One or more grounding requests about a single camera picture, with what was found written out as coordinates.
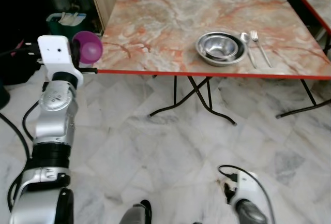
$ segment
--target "metal bowl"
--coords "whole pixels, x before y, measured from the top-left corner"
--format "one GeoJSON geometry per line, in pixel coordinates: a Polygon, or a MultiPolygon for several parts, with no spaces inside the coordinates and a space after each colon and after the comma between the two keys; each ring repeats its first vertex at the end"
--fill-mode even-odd
{"type": "Polygon", "coordinates": [[[213,35],[204,40],[203,47],[206,56],[218,61],[226,61],[238,52],[238,45],[229,37],[213,35]]]}
{"type": "Polygon", "coordinates": [[[244,57],[247,54],[247,46],[239,37],[223,32],[211,32],[202,35],[195,43],[195,48],[205,62],[207,62],[210,65],[219,66],[219,67],[239,63],[241,60],[244,59],[244,57]],[[238,52],[233,56],[222,59],[221,61],[211,58],[211,56],[207,54],[204,46],[206,39],[211,36],[221,36],[232,39],[238,45],[238,52]]]}

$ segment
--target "black cable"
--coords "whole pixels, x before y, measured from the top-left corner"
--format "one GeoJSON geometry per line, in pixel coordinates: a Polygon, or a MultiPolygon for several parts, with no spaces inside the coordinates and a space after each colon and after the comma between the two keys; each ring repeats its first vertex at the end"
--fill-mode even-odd
{"type": "MultiPolygon", "coordinates": [[[[20,138],[22,145],[24,147],[24,151],[25,151],[25,155],[26,155],[26,161],[28,161],[30,159],[30,152],[29,152],[29,147],[27,146],[27,143],[24,139],[24,136],[22,135],[22,133],[19,131],[19,129],[9,120],[7,119],[4,115],[2,115],[0,113],[0,118],[7,123],[13,130],[14,132],[17,134],[17,136],[20,138]]],[[[8,190],[8,194],[7,194],[7,203],[8,203],[8,208],[9,211],[12,210],[12,199],[11,199],[11,195],[12,195],[12,190],[14,189],[14,186],[17,185],[19,177],[21,176],[22,172],[15,178],[15,180],[11,183],[9,190],[8,190]]]]}
{"type": "Polygon", "coordinates": [[[28,136],[28,138],[33,141],[33,137],[32,135],[29,133],[29,131],[26,128],[26,119],[29,116],[29,114],[31,114],[31,112],[38,106],[39,101],[37,101],[24,115],[23,117],[23,121],[22,121],[22,125],[23,125],[23,130],[26,133],[26,135],[28,136]]]}
{"type": "Polygon", "coordinates": [[[237,170],[239,170],[239,171],[242,171],[242,172],[244,172],[244,173],[246,173],[247,175],[249,175],[259,186],[260,186],[260,188],[262,189],[262,191],[263,191],[263,193],[264,193],[264,195],[265,195],[265,197],[266,197],[266,199],[267,199],[267,203],[268,203],[268,207],[269,207],[269,211],[270,211],[270,217],[271,217],[271,221],[272,221],[272,223],[273,224],[276,224],[276,221],[275,221],[275,215],[274,215],[274,211],[273,211],[273,207],[272,207],[272,205],[271,205],[271,201],[270,201],[270,198],[269,198],[269,196],[268,196],[268,193],[266,192],[266,190],[264,189],[264,187],[262,186],[262,184],[259,182],[259,180],[257,180],[252,174],[250,174],[248,171],[245,171],[244,169],[242,169],[242,168],[239,168],[239,167],[237,167],[237,166],[232,166],[232,165],[223,165],[223,166],[219,166],[218,167],[218,171],[222,174],[222,175],[224,175],[224,176],[226,176],[226,177],[229,177],[229,175],[228,174],[225,174],[224,172],[222,172],[222,168],[233,168],[233,169],[237,169],[237,170]]]}
{"type": "Polygon", "coordinates": [[[7,54],[10,54],[12,52],[22,52],[22,51],[28,51],[28,50],[30,50],[30,47],[12,49],[12,50],[5,51],[5,52],[0,53],[0,57],[5,56],[7,54]]]}

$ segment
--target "spoon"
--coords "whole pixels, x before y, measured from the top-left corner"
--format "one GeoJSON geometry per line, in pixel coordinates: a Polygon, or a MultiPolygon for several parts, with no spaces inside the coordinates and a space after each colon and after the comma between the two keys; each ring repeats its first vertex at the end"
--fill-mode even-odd
{"type": "Polygon", "coordinates": [[[248,56],[249,56],[249,59],[250,59],[252,65],[254,66],[254,68],[257,69],[257,64],[256,64],[256,62],[255,62],[255,59],[254,59],[252,53],[250,52],[250,48],[249,48],[249,46],[248,46],[248,43],[249,43],[249,40],[250,40],[249,34],[247,34],[247,33],[241,33],[241,34],[240,34],[240,39],[241,39],[244,43],[246,43],[246,45],[247,45],[247,49],[248,49],[248,56]]]}

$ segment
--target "white tile floor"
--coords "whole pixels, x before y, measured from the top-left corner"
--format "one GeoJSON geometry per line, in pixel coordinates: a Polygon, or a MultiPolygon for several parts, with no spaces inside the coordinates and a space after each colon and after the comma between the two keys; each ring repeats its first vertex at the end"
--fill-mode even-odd
{"type": "MultiPolygon", "coordinates": [[[[41,70],[28,83],[9,88],[11,101],[2,113],[21,130],[43,79],[41,70]]],[[[308,84],[317,100],[331,98],[330,84],[308,84]]],[[[147,117],[172,104],[172,77],[87,75],[78,90],[70,164],[76,223],[118,224],[145,198],[152,203],[153,224],[237,223],[216,170],[229,163],[259,175],[278,223],[331,223],[331,107],[275,119],[310,105],[297,80],[216,78],[211,88],[214,109],[238,126],[208,113],[196,96],[147,117]]],[[[187,78],[179,78],[178,99],[190,90],[187,78]]],[[[207,96],[205,88],[202,93],[207,96]]],[[[38,109],[28,119],[32,133],[37,116],[38,109]]],[[[6,193],[25,158],[4,123],[0,136],[0,216],[7,223],[6,193]]],[[[260,207],[268,214],[263,203],[260,207]]]]}

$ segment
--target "fork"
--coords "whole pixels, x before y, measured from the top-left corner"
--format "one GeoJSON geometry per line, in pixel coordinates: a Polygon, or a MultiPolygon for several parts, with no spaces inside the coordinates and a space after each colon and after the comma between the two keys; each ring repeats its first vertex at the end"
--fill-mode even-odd
{"type": "Polygon", "coordinates": [[[262,52],[262,54],[263,54],[265,60],[267,61],[269,67],[272,68],[272,65],[271,65],[271,63],[270,63],[270,61],[269,61],[269,58],[267,57],[267,54],[265,54],[265,51],[264,51],[263,47],[262,47],[261,44],[260,44],[260,41],[259,41],[259,38],[258,38],[258,32],[257,32],[256,30],[252,30],[252,31],[250,31],[250,37],[251,37],[251,39],[252,39],[254,42],[256,42],[256,43],[258,44],[258,47],[260,48],[260,50],[261,50],[261,52],[262,52]]]}

